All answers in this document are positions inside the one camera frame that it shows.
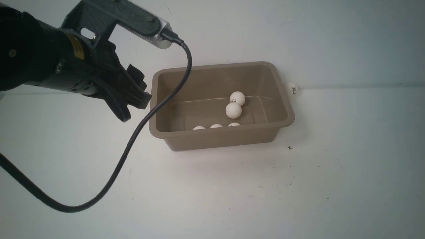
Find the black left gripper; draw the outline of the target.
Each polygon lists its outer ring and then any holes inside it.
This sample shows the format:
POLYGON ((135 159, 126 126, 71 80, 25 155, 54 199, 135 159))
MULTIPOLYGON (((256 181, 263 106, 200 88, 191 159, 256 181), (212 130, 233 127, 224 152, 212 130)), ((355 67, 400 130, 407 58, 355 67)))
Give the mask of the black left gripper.
POLYGON ((69 47, 61 45, 56 65, 56 89, 104 100, 111 110, 128 106, 146 109, 152 95, 146 91, 145 75, 132 64, 123 67, 107 42, 97 49, 90 40, 71 29, 58 30, 69 47))

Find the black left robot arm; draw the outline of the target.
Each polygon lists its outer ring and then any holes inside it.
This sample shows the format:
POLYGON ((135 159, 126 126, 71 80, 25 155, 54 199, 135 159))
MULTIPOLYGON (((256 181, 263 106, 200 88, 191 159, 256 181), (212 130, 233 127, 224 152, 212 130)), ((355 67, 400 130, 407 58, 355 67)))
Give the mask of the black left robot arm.
POLYGON ((81 0, 59 28, 1 6, 1 91, 28 85, 82 94, 126 121, 128 105, 145 109, 152 95, 140 70, 121 65, 109 41, 116 25, 145 39, 160 32, 158 17, 127 0, 81 0))

